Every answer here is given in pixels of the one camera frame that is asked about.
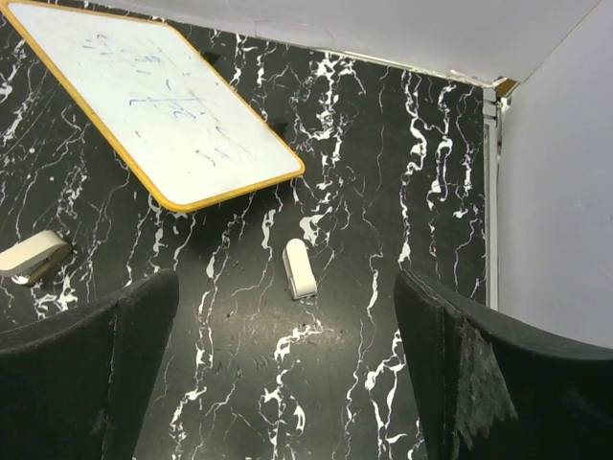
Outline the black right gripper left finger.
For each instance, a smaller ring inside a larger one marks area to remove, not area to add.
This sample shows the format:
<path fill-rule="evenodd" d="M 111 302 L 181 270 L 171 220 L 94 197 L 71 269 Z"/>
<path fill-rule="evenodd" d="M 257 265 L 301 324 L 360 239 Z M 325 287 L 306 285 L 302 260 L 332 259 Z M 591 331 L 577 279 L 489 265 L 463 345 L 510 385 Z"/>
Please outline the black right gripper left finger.
<path fill-rule="evenodd" d="M 3 332 L 2 458 L 131 458 L 178 305 L 165 269 Z"/>

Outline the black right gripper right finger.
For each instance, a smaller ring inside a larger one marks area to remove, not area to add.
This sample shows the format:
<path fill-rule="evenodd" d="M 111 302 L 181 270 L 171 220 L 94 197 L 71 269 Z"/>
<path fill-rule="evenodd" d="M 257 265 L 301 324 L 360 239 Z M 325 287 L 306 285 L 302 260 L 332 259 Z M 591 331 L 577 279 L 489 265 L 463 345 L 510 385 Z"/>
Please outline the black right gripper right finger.
<path fill-rule="evenodd" d="M 516 320 L 416 271 L 394 287 L 431 459 L 608 459 L 612 352 Z"/>

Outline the white stapler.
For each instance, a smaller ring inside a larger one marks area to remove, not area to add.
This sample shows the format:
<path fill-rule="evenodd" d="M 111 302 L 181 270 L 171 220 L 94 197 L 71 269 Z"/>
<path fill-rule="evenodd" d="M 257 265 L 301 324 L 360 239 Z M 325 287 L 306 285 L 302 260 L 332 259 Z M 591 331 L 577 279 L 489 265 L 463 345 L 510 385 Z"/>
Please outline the white stapler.
<path fill-rule="evenodd" d="M 287 242 L 283 251 L 284 269 L 294 300 L 314 296 L 317 284 L 311 268 L 307 247 L 300 239 Z"/>
<path fill-rule="evenodd" d="M 72 245 L 52 230 L 41 231 L 1 252 L 1 276 L 32 287 L 72 253 Z"/>

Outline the yellow framed whiteboard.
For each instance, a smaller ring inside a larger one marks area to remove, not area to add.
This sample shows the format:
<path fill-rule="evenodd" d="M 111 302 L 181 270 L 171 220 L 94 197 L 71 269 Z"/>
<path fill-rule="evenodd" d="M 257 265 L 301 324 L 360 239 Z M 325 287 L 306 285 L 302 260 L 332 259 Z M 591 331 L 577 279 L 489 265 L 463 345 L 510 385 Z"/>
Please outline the yellow framed whiteboard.
<path fill-rule="evenodd" d="M 304 173 L 173 27 L 35 1 L 1 9 L 164 208 L 189 213 Z"/>

